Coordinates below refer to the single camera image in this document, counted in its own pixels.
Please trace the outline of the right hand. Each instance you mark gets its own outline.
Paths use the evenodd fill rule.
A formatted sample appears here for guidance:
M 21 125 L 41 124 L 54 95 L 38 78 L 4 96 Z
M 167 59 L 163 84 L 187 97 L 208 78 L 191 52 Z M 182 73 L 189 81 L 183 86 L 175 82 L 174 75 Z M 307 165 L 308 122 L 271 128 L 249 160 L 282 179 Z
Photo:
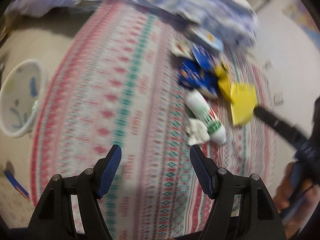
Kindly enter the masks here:
M 281 184 L 276 189 L 276 194 L 273 198 L 274 204 L 279 213 L 283 209 L 289 207 L 289 197 L 292 194 L 291 173 L 294 163 L 288 163 L 285 169 L 285 174 Z M 284 224 L 285 235 L 287 239 L 292 238 L 300 229 L 308 222 L 313 214 L 317 204 L 319 203 L 319 186 L 313 185 L 311 180 L 305 180 L 302 185 L 305 202 L 300 206 L 297 212 Z

